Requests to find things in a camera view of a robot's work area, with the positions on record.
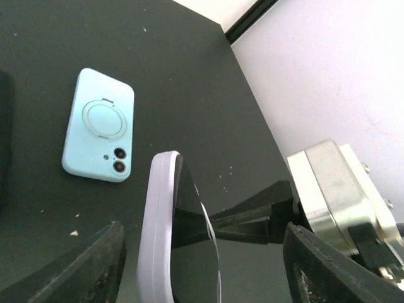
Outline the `light blue cased phone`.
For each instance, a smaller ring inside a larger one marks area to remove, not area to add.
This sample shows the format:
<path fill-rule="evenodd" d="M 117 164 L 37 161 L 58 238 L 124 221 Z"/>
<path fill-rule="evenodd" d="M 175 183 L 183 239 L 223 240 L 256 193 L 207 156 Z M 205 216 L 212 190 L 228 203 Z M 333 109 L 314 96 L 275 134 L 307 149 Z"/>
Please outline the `light blue cased phone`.
<path fill-rule="evenodd" d="M 72 175 L 123 182 L 131 174 L 134 90 L 91 68 L 77 77 L 62 151 Z"/>

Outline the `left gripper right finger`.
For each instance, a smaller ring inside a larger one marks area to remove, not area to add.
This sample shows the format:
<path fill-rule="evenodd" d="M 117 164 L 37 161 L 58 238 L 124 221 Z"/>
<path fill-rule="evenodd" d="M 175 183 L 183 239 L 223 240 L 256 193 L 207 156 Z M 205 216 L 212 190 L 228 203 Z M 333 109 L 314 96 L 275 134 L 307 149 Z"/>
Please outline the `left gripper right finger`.
<path fill-rule="evenodd" d="M 293 302 L 403 302 L 403 291 L 289 223 L 283 261 Z"/>

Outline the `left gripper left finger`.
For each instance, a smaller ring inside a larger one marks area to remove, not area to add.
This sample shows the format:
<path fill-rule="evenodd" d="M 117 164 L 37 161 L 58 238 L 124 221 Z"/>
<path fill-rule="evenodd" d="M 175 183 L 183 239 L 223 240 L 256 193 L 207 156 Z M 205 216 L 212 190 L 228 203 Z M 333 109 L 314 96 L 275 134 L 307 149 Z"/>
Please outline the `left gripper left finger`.
<path fill-rule="evenodd" d="M 58 259 L 1 291 L 1 302 L 115 302 L 126 260 L 113 221 Z"/>

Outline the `black smartphone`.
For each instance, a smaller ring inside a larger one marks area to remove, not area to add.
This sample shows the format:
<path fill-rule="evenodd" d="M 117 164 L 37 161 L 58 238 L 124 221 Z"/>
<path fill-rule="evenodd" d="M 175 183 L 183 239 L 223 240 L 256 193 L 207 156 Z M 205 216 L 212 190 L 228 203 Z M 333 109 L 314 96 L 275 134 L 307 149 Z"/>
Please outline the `black smartphone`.
<path fill-rule="evenodd" d="M 175 160 L 170 279 L 175 302 L 221 302 L 218 251 L 182 155 Z"/>

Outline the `lilac phone case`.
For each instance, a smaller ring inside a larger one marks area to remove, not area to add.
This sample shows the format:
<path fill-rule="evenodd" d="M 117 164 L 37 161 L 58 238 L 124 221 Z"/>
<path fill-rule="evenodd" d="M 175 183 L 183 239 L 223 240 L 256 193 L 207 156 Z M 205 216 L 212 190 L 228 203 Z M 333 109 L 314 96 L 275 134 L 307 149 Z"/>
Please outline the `lilac phone case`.
<path fill-rule="evenodd" d="M 151 161 L 137 265 L 140 302 L 174 301 L 170 255 L 178 156 L 178 151 L 166 151 Z"/>

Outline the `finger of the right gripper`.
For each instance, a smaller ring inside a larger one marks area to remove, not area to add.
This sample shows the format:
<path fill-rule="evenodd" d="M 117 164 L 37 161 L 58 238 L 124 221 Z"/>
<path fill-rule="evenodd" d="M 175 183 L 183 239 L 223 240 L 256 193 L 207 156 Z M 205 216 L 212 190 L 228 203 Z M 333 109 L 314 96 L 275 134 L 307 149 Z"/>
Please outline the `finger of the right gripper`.
<path fill-rule="evenodd" d="M 281 244 L 289 222 L 294 221 L 294 195 L 289 181 L 277 181 L 254 196 L 209 217 L 216 238 L 252 244 Z M 176 208 L 173 245 L 207 241 L 208 227 L 202 209 Z"/>

